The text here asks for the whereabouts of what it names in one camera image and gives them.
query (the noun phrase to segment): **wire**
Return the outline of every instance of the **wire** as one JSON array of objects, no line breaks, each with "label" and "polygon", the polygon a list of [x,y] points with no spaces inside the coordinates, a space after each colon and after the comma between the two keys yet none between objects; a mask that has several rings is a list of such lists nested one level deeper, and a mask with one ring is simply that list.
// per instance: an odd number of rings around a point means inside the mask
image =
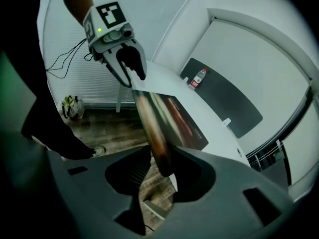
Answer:
[{"label": "wire", "polygon": [[79,46],[79,47],[78,47],[78,48],[76,49],[76,51],[73,53],[73,55],[72,55],[72,57],[71,57],[71,59],[70,59],[68,68],[66,69],[65,75],[64,75],[63,77],[59,77],[59,76],[56,76],[55,74],[52,74],[52,73],[50,72],[50,70],[46,70],[46,71],[47,71],[49,74],[51,74],[52,76],[54,76],[54,77],[56,77],[56,78],[58,78],[58,79],[64,79],[64,78],[66,77],[66,75],[68,74],[69,67],[70,67],[70,64],[71,64],[71,62],[72,62],[72,59],[73,59],[75,53],[79,50],[79,48],[83,45],[83,43],[85,43],[85,40],[86,40],[86,39],[82,40],[81,42],[79,42],[78,45],[75,46],[75,48],[76,48],[77,46]]},{"label": "wire", "polygon": [[[84,38],[82,41],[80,41],[75,47],[73,47],[73,48],[72,48],[71,50],[69,50],[68,52],[59,55],[59,56],[56,58],[56,60],[55,60],[55,62],[53,63],[53,65],[50,66],[48,69],[46,69],[46,71],[54,71],[54,70],[63,69],[64,62],[66,61],[66,59],[72,54],[72,52],[75,50],[75,48],[76,48],[77,46],[79,46],[80,44],[82,44],[82,43],[85,42],[85,41],[86,41],[86,38]],[[69,54],[69,55],[64,59],[64,61],[63,61],[63,63],[62,63],[62,67],[61,67],[61,68],[54,68],[54,69],[52,69],[52,67],[53,67],[53,66],[55,65],[55,63],[58,61],[59,57],[61,57],[61,56],[63,56],[63,55],[66,55],[66,54]]]},{"label": "wire", "polygon": [[149,228],[150,230],[154,231],[153,229],[151,229],[148,225],[145,225],[145,227]]},{"label": "wire", "polygon": [[86,54],[86,55],[84,56],[84,59],[85,59],[86,61],[91,61],[91,60],[92,60],[92,58],[93,58],[93,55],[91,56],[91,58],[90,58],[89,60],[88,60],[88,59],[86,59],[86,57],[87,57],[88,55],[91,55],[91,53]]}]

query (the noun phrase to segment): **water bottle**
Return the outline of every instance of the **water bottle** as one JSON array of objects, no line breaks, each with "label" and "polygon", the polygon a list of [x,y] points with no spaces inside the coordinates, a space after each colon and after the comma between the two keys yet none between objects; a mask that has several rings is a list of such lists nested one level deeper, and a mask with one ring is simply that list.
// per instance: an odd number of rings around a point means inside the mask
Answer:
[{"label": "water bottle", "polygon": [[208,71],[208,68],[200,70],[198,74],[194,77],[194,79],[189,83],[188,87],[191,90],[194,90],[198,86],[198,84],[204,79],[206,71]]}]

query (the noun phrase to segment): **white table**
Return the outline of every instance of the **white table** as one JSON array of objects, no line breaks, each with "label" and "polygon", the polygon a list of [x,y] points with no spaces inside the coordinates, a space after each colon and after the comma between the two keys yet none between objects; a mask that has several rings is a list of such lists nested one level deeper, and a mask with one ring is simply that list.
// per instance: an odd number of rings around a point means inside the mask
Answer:
[{"label": "white table", "polygon": [[249,162],[229,129],[212,108],[173,71],[161,65],[147,61],[147,76],[141,81],[130,70],[132,88],[177,97],[194,122],[200,128],[209,144],[202,150],[221,157],[240,161],[249,166]]}]

